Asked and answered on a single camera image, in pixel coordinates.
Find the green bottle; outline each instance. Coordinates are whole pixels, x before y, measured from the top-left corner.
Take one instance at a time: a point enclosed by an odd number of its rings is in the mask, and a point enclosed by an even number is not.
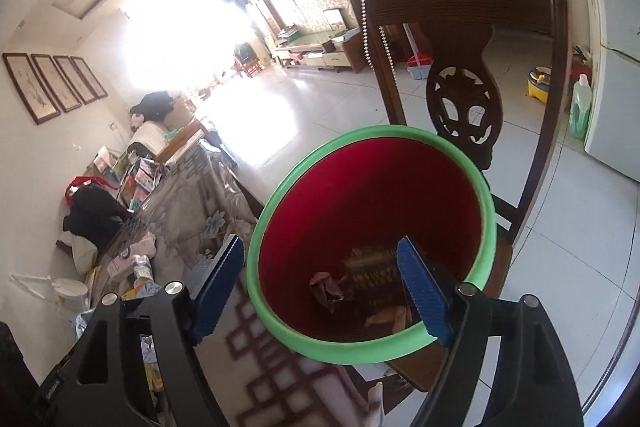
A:
[[[587,134],[591,100],[593,100],[593,93],[589,87],[587,75],[581,74],[578,82],[574,84],[574,96],[569,113],[569,132],[578,140],[584,140]]]

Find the white floor tile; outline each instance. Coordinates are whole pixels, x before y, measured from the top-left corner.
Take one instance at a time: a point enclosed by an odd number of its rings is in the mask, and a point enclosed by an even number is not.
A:
[[[353,71],[339,71],[335,73],[335,71],[331,71],[333,74],[324,74],[324,79],[329,82],[341,82],[343,84],[355,84],[356,86],[361,86],[364,83],[364,79],[367,76],[367,73],[372,74],[370,70],[364,70],[361,73],[353,73]]]
[[[480,370],[480,380],[489,387],[494,385],[495,367],[500,353],[500,337],[489,337],[484,352],[484,362]]]
[[[423,97],[408,96],[402,101],[402,108],[404,109],[404,117],[406,118],[407,125],[436,134],[436,128],[433,126],[429,111],[427,110],[426,100]]]
[[[267,204],[269,198],[276,189],[277,184],[267,176],[261,174],[260,169],[244,164],[241,158],[238,158],[238,166],[234,169],[236,176],[242,182],[255,198],[262,204]]]
[[[312,124],[269,160],[260,169],[260,173],[275,184],[279,184],[309,153],[338,136],[336,132],[326,127]]]
[[[551,67],[553,41],[535,32],[496,28],[490,45],[496,45],[508,54],[514,63],[524,63],[532,69],[536,66]]]
[[[384,427],[401,427],[411,425],[411,422],[414,421],[415,415],[418,413],[425,398],[427,398],[427,393],[422,393],[415,389],[409,396],[385,415],[385,421],[382,425]]]
[[[500,298],[518,301],[526,293],[540,298],[577,377],[609,323],[620,289],[532,230],[511,266]]]
[[[377,89],[358,86],[318,123],[340,134],[375,125],[386,116],[382,95]]]
[[[301,115],[314,123],[331,111],[350,94],[361,89],[353,84],[340,82],[300,82],[292,81],[299,90],[291,107],[294,113]]]
[[[529,232],[531,232],[531,229],[529,227],[522,227],[522,232],[520,232],[520,237],[516,241],[516,244],[513,245],[513,256],[511,257],[511,264],[514,263],[514,261],[516,260],[516,257],[520,253],[520,250],[522,250],[522,247],[524,247],[527,241],[527,237],[529,237]]]
[[[533,230],[622,287],[637,200],[636,182],[563,147]]]
[[[540,133],[545,104],[527,95],[529,70],[512,66],[504,75],[500,86],[502,113],[505,122],[513,123],[535,133]]]
[[[620,395],[628,386],[640,363],[640,328],[631,331],[628,343],[620,355],[609,380],[605,384],[593,405],[584,415],[584,427],[596,427],[611,410]]]
[[[633,306],[634,300],[626,293],[620,292],[620,298],[613,310],[609,325],[591,360],[576,382],[581,403],[584,403],[589,397],[606,370],[607,365],[609,365],[609,361],[618,347],[622,333],[626,328],[626,322],[630,317]]]
[[[494,146],[489,170],[484,172],[492,194],[518,206],[538,144],[538,135],[505,122]]]
[[[301,123],[273,84],[254,80],[240,78],[216,88],[199,111],[213,121],[235,156],[258,167],[291,142],[306,123]]]
[[[489,72],[494,76],[496,84],[500,84],[504,75],[509,71],[511,59],[503,51],[484,49],[484,64]]]
[[[505,230],[509,230],[511,228],[511,223],[504,219],[500,214],[495,214],[495,222],[497,225],[500,225]]]
[[[462,424],[462,427],[475,427],[482,421],[490,394],[491,389],[482,383],[482,381],[478,380],[474,398],[469,406],[469,411],[466,413],[465,422]]]
[[[366,69],[358,74],[361,77],[361,86],[373,87],[374,89],[380,89],[378,85],[378,79],[373,71]]]
[[[638,203],[636,204],[636,227],[634,229],[631,257],[626,268],[623,291],[630,297],[636,298],[640,287],[640,187],[638,187]]]
[[[424,94],[426,89],[426,81],[414,80],[411,74],[406,70],[406,64],[396,64],[396,85],[401,94]]]
[[[527,218],[527,226],[529,228],[533,227],[536,219],[538,219],[538,216],[540,215],[542,204],[545,202],[546,195],[548,194],[549,187],[551,186],[551,181],[553,181],[554,175],[556,174],[556,169],[558,168],[558,161],[560,159],[561,150],[562,146],[560,144],[556,144],[554,153],[551,156],[551,160],[549,162],[549,166],[546,169],[545,179],[542,180],[542,187],[540,187],[540,190],[538,191],[536,200],[533,203],[533,208],[531,209],[529,217]]]
[[[486,404],[489,402],[491,389],[478,380],[473,400],[469,406],[463,427],[475,427],[482,421]],[[398,406],[394,407],[386,416],[384,427],[406,427],[411,425],[418,410],[422,406],[427,393],[413,391]]]

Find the white cloth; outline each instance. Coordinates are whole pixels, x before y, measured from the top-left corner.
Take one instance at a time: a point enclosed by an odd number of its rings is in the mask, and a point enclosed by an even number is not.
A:
[[[71,247],[76,270],[80,275],[86,274],[94,267],[95,259],[98,257],[98,247],[88,239],[65,230],[60,234],[59,240],[68,247]]]
[[[151,154],[158,156],[168,143],[165,138],[167,133],[169,133],[168,129],[161,123],[148,121],[143,123],[140,129],[134,133],[129,145],[140,143],[149,149]]]

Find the picture frame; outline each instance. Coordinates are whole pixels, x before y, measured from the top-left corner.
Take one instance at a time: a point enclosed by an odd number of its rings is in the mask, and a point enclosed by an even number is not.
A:
[[[26,53],[3,53],[2,61],[31,118],[40,125],[60,116],[60,110],[51,98]]]
[[[31,61],[60,109],[64,112],[70,112],[82,107],[78,95],[60,73],[51,55],[32,53]]]
[[[102,84],[95,77],[94,72],[89,68],[86,61],[82,57],[69,57],[71,58],[71,62],[76,68],[76,71],[80,73],[80,76],[83,77],[85,83],[89,85],[91,91],[94,92],[94,95],[98,98],[107,98],[109,93],[106,92]]]
[[[347,25],[344,23],[344,17],[340,8],[329,8],[322,12],[324,20],[328,23],[333,31],[346,31]]]
[[[98,96],[93,92],[82,75],[78,73],[78,70],[74,67],[70,57],[67,57],[66,55],[54,55],[53,60],[69,82],[69,85],[74,88],[74,91],[80,97],[80,100],[82,100],[84,105],[98,100]]]

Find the wooden chair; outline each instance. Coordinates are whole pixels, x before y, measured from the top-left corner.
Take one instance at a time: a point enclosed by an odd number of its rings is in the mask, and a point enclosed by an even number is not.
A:
[[[508,230],[498,226],[494,269],[485,287],[487,295],[497,297],[511,262],[513,244],[538,195],[558,136],[571,60],[567,1],[365,0],[365,6],[370,58],[389,122],[406,125],[398,87],[386,58],[379,28],[417,23],[430,41],[434,55],[426,87],[426,103],[431,120],[438,135],[463,150],[481,170],[491,165],[493,146],[502,127],[500,92],[482,60],[482,51],[492,37],[494,25],[545,32],[553,37],[548,102],[520,201],[513,206],[494,195],[496,213],[511,223]],[[442,74],[446,68],[454,68],[454,74]],[[457,118],[447,113],[445,100],[454,104]],[[473,118],[470,118],[469,111],[473,107],[484,110],[479,124],[471,124]],[[391,361],[390,365],[416,387],[427,391],[443,355],[439,344],[432,345]]]
[[[236,60],[236,64],[234,66],[235,71],[237,73],[244,73],[249,78],[253,77],[254,74],[260,73],[264,69],[262,63],[257,58],[250,58],[245,62],[241,62],[238,57],[234,58]]]

